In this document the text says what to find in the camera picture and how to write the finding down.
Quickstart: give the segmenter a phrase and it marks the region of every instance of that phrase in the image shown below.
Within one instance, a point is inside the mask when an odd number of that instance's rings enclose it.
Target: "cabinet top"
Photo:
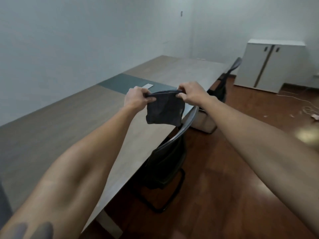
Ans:
[[[290,46],[305,46],[303,41],[293,41],[293,40],[256,40],[251,39],[248,41],[249,44],[278,44],[278,45],[290,45]]]

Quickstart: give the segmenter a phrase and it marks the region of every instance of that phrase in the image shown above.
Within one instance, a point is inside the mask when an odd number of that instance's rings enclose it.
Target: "white wall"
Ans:
[[[192,10],[193,0],[0,0],[0,125],[159,55],[189,57]]]
[[[304,41],[304,62],[287,82],[319,88],[319,0],[195,0],[193,58],[233,62],[249,39]]]

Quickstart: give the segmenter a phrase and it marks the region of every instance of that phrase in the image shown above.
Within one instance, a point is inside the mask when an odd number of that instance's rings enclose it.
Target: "floor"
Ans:
[[[306,102],[234,86],[233,80],[227,82],[228,105],[296,136],[319,151],[319,123],[302,112],[302,107],[308,105]],[[284,90],[281,95],[297,96],[319,106],[316,90],[290,86]],[[186,179],[164,213],[153,213],[131,194],[134,181],[129,181],[106,206],[106,212],[124,231],[122,239],[315,238],[261,182],[220,130],[209,135],[189,129],[186,141],[188,154],[183,165]],[[178,179],[162,191],[142,188],[142,193],[160,206]],[[81,238],[112,237],[94,221]]]

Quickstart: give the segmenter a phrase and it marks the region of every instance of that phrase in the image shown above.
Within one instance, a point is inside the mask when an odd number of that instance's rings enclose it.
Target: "cabinet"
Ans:
[[[234,84],[278,93],[305,46],[301,41],[249,40]]]

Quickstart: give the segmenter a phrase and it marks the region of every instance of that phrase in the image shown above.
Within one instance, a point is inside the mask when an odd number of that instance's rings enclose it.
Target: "black fabric pouch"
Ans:
[[[165,90],[147,94],[147,97],[156,97],[156,101],[147,104],[147,123],[180,126],[185,102],[176,95],[181,92],[181,90]]]

